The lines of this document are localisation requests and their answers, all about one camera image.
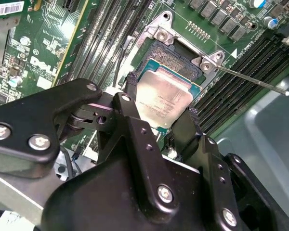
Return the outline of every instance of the black plastic part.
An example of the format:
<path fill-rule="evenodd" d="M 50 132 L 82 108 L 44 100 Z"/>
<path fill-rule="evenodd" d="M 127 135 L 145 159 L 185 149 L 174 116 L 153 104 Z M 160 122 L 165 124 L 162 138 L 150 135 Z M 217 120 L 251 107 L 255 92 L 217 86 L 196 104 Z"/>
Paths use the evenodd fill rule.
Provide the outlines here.
<path fill-rule="evenodd" d="M 129 72 L 126 76 L 126 85 L 124 92 L 127 93 L 133 100 L 136 101 L 137 95 L 137 77 L 134 72 Z"/>
<path fill-rule="evenodd" d="M 151 127 L 140 119 L 134 100 L 126 93 L 117 93 L 113 106 L 118 111 L 117 128 L 111 136 L 99 132 L 101 148 L 98 163 L 118 155 L 118 146 L 125 145 L 141 211 L 153 223 L 169 222 L 176 214 L 179 203 Z M 170 203 L 159 198 L 160 185 L 172 191 L 173 200 Z"/>
<path fill-rule="evenodd" d="M 28 178 L 45 176 L 59 154 L 58 137 L 70 113 L 102 94 L 99 89 L 88 89 L 88 84 L 92 83 L 77 79 L 0 106 L 0 124 L 11 129 L 11 135 L 0 141 L 0 172 Z M 35 134 L 49 137 L 47 150 L 29 147 L 28 140 Z"/>
<path fill-rule="evenodd" d="M 112 133 L 117 126 L 112 99 L 112 95 L 103 93 L 94 103 L 82 105 L 75 110 L 67 123 L 74 129 L 89 128 Z"/>
<path fill-rule="evenodd" d="M 289 217 L 260 183 L 246 163 L 235 154 L 224 161 L 231 170 L 240 216 L 250 230 L 289 231 Z"/>
<path fill-rule="evenodd" d="M 175 150 L 185 161 L 198 148 L 198 139 L 195 139 L 195 136 L 200 137 L 202 135 L 197 109 L 186 108 L 182 115 L 173 123 L 171 129 Z"/>
<path fill-rule="evenodd" d="M 200 211 L 200 175 L 163 160 L 178 190 L 180 209 L 165 224 L 148 220 L 138 206 L 134 171 L 118 145 L 106 162 L 64 183 L 49 198 L 43 231 L 205 231 Z"/>
<path fill-rule="evenodd" d="M 229 169 L 220 158 L 215 141 L 206 135 L 201 136 L 197 151 L 186 163 L 197 168 L 202 175 L 202 212 L 207 229 L 214 231 L 242 230 Z M 223 217 L 224 209 L 233 213 L 237 220 L 235 227 L 229 225 Z"/>

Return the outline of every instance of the capacitor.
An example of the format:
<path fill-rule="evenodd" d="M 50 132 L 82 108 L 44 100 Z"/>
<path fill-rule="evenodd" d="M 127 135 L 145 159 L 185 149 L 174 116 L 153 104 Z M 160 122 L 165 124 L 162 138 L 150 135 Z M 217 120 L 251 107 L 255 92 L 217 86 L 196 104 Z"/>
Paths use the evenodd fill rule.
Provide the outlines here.
<path fill-rule="evenodd" d="M 265 17 L 263 19 L 263 25 L 271 30 L 273 30 L 278 25 L 278 20 L 275 18 L 272 18 L 270 16 Z"/>
<path fill-rule="evenodd" d="M 31 41 L 27 36 L 22 36 L 19 41 L 21 45 L 24 45 L 24 46 L 29 46 L 31 44 Z"/>
<path fill-rule="evenodd" d="M 251 8 L 262 8 L 265 5 L 266 0 L 250 0 Z"/>
<path fill-rule="evenodd" d="M 10 78 L 10 80 L 8 81 L 8 84 L 12 87 L 12 88 L 16 88 L 19 85 L 21 85 L 23 82 L 23 79 L 20 76 L 14 76 L 12 78 Z"/>

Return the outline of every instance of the mounting hole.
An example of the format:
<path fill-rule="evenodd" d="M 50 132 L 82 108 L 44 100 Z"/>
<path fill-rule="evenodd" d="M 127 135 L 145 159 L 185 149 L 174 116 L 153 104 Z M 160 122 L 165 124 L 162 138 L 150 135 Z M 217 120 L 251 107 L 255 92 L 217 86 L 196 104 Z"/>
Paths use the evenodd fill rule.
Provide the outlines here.
<path fill-rule="evenodd" d="M 104 124 L 106 122 L 107 118 L 105 116 L 99 116 L 96 120 L 98 124 Z"/>
<path fill-rule="evenodd" d="M 146 129 L 145 129 L 145 128 L 142 128 L 142 129 L 141 129 L 141 133 L 142 133 L 142 134 L 146 134 Z"/>
<path fill-rule="evenodd" d="M 251 30 L 255 30 L 255 29 L 257 29 L 257 24 L 255 24 L 255 23 L 253 23 L 251 26 L 250 26 L 250 29 Z"/>
<path fill-rule="evenodd" d="M 147 145 L 146 145 L 146 149 L 147 149 L 148 151 L 152 151 L 152 150 L 153 150 L 153 147 L 152 147 L 150 144 L 147 144 Z"/>
<path fill-rule="evenodd" d="M 59 173 L 64 173 L 66 171 L 66 167 L 64 167 L 64 166 L 59 166 L 58 167 L 58 172 Z"/>
<path fill-rule="evenodd" d="M 92 83 L 88 84 L 87 88 L 90 89 L 90 90 L 97 90 L 97 87 L 94 84 L 92 84 Z"/>
<path fill-rule="evenodd" d="M 224 177 L 220 177 L 220 182 L 223 184 L 226 184 L 225 178 Z"/>
<path fill-rule="evenodd" d="M 170 15 L 168 13 L 165 13 L 163 15 L 164 19 L 166 19 L 166 21 L 168 21 L 170 19 Z"/>
<path fill-rule="evenodd" d="M 124 99 L 125 101 L 131 101 L 128 95 L 122 95 L 122 99 Z"/>

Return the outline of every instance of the chip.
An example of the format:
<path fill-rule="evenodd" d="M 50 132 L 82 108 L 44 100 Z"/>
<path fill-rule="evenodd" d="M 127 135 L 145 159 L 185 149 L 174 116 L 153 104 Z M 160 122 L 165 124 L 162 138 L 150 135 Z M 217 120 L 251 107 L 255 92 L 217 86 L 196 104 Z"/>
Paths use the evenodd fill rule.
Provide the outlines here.
<path fill-rule="evenodd" d="M 284 12 L 284 8 L 282 5 L 278 4 L 276 7 L 274 7 L 271 11 L 271 16 L 274 18 L 279 17 Z"/>
<path fill-rule="evenodd" d="M 212 13 L 215 11 L 216 8 L 217 8 L 216 4 L 212 1 L 209 1 L 200 14 L 205 18 L 210 18 L 210 16 L 212 15 Z"/>
<path fill-rule="evenodd" d="M 231 12 L 230 16 L 233 17 L 233 18 L 235 18 L 240 12 L 241 12 L 240 9 L 237 8 L 237 7 L 235 7 L 235 8 L 233 9 L 233 11 Z"/>
<path fill-rule="evenodd" d="M 10 69 L 10 76 L 17 76 L 18 75 L 18 69 L 12 67 Z"/>
<path fill-rule="evenodd" d="M 189 6 L 191 8 L 193 8 L 194 10 L 197 10 L 201 4 L 204 2 L 204 0 L 192 0 L 190 3 L 189 3 Z"/>
<path fill-rule="evenodd" d="M 150 59 L 137 84 L 140 118 L 158 130 L 169 129 L 200 91 L 195 83 Z"/>
<path fill-rule="evenodd" d="M 242 18 L 240 24 L 241 24 L 242 26 L 244 26 L 248 21 L 249 21 L 249 18 L 248 18 L 247 16 L 245 16 L 244 18 Z"/>
<path fill-rule="evenodd" d="M 229 34 L 230 31 L 232 31 L 233 28 L 235 28 L 235 26 L 236 26 L 236 22 L 232 18 L 229 18 L 228 21 L 221 28 L 221 31 L 226 34 Z"/>
<path fill-rule="evenodd" d="M 226 10 L 227 7 L 229 6 L 229 4 L 230 4 L 230 1 L 225 0 L 225 1 L 222 3 L 221 8 L 222 8 L 223 10 Z"/>
<path fill-rule="evenodd" d="M 23 60 L 20 60 L 20 61 L 19 61 L 19 66 L 25 67 L 25 65 L 26 65 L 25 61 L 23 61 Z"/>
<path fill-rule="evenodd" d="M 226 12 L 223 10 L 219 10 L 217 12 L 217 14 L 213 17 L 212 19 L 212 23 L 219 26 L 220 24 L 222 24 L 223 20 L 225 19 L 225 17 L 227 16 Z"/>
<path fill-rule="evenodd" d="M 0 93 L 0 104 L 5 104 L 7 101 L 7 97 Z"/>
<path fill-rule="evenodd" d="M 234 29 L 234 31 L 235 32 L 233 33 L 233 35 L 230 36 L 230 38 L 234 41 L 239 41 L 246 33 L 246 30 L 241 26 L 238 26 L 238 28 Z"/>

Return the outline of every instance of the integrated circuit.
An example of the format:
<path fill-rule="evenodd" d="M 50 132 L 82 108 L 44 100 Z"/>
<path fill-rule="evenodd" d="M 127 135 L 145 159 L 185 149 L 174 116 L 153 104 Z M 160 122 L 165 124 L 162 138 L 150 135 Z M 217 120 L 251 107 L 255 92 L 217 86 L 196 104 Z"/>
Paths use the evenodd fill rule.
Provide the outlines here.
<path fill-rule="evenodd" d="M 200 91 L 201 87 L 195 83 L 150 59 L 137 84 L 140 118 L 160 131 L 167 130 Z"/>
<path fill-rule="evenodd" d="M 229 4 L 230 4 L 230 1 L 225 0 L 225 1 L 222 3 L 221 8 L 222 8 L 223 10 L 226 10 L 227 7 L 229 6 Z"/>
<path fill-rule="evenodd" d="M 12 67 L 12 68 L 10 69 L 10 76 L 17 76 L 18 73 L 19 73 L 19 70 L 18 70 L 18 69 L 14 68 L 14 67 Z"/>
<path fill-rule="evenodd" d="M 241 10 L 239 8 L 235 7 L 233 9 L 233 11 L 231 12 L 230 16 L 235 18 L 240 12 L 241 12 Z"/>
<path fill-rule="evenodd" d="M 242 20 L 240 21 L 240 24 L 242 26 L 244 26 L 247 22 L 249 21 L 249 18 L 247 16 L 245 16 L 244 18 L 242 18 Z"/>
<path fill-rule="evenodd" d="M 274 18 L 279 17 L 284 12 L 284 8 L 282 5 L 278 4 L 271 11 L 271 16 Z"/>
<path fill-rule="evenodd" d="M 7 101 L 7 97 L 0 93 L 0 104 L 5 104 Z"/>

